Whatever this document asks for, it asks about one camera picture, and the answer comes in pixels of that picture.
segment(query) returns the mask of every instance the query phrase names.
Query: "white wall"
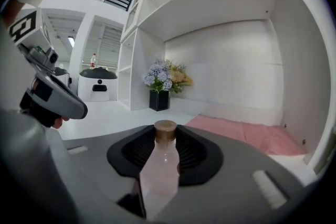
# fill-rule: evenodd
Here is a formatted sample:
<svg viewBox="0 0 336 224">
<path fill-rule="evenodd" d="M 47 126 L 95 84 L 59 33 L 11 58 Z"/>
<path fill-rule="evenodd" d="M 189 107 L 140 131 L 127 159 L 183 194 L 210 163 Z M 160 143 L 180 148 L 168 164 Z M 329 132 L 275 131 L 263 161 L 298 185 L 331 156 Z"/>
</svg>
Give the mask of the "white wall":
<svg viewBox="0 0 336 224">
<path fill-rule="evenodd" d="M 287 131 L 307 151 L 316 150 L 330 103 L 330 69 L 320 30 L 302 0 L 277 0 L 271 16 L 283 60 Z"/>
<path fill-rule="evenodd" d="M 179 98 L 281 113 L 282 61 L 269 20 L 221 24 L 176 37 L 166 42 L 165 57 L 185 64 L 194 79 Z"/>
</svg>

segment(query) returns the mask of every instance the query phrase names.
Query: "bottle cap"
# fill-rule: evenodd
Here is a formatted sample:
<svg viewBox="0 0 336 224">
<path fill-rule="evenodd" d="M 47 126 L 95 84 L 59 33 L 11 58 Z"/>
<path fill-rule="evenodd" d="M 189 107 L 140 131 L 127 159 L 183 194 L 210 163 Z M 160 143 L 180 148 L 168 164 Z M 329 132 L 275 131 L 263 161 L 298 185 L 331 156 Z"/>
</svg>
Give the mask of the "bottle cap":
<svg viewBox="0 0 336 224">
<path fill-rule="evenodd" d="M 155 127 L 155 141 L 168 142 L 173 141 L 176 138 L 175 130 L 177 124 L 173 121 L 157 121 L 154 124 Z"/>
</svg>

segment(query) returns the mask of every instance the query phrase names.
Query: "pink mat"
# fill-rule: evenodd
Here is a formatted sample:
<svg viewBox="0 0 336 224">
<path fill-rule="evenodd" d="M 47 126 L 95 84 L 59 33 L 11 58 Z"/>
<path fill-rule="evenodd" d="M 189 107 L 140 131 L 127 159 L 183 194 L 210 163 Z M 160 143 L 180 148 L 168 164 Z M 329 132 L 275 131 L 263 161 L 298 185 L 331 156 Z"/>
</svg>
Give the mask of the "pink mat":
<svg viewBox="0 0 336 224">
<path fill-rule="evenodd" d="M 196 116 L 186 126 L 246 142 L 268 155 L 297 156 L 305 154 L 286 130 L 279 126 L 228 121 L 203 115 Z"/>
</svg>

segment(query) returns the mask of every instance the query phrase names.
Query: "bottle holder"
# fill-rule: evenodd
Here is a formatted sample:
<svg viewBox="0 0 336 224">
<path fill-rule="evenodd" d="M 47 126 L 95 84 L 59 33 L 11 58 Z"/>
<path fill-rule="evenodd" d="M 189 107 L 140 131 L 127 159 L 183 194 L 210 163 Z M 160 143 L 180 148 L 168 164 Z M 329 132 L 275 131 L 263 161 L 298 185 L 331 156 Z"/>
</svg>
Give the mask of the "bottle holder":
<svg viewBox="0 0 336 224">
<path fill-rule="evenodd" d="M 111 145 L 107 151 L 108 162 L 121 176 L 139 180 L 140 171 L 154 149 L 154 139 L 154 125 L 149 125 Z M 176 149 L 180 156 L 179 186 L 207 182 L 224 161 L 223 153 L 215 143 L 181 125 L 176 128 Z"/>
</svg>

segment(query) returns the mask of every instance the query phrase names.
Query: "flower vase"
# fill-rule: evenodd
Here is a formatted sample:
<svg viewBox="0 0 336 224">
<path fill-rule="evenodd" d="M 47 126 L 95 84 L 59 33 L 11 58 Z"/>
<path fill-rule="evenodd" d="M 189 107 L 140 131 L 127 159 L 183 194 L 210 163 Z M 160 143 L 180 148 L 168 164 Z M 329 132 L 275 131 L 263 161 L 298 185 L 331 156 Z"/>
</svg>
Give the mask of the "flower vase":
<svg viewBox="0 0 336 224">
<path fill-rule="evenodd" d="M 149 108 L 155 111 L 168 109 L 169 106 L 169 92 L 168 91 L 150 91 Z"/>
</svg>

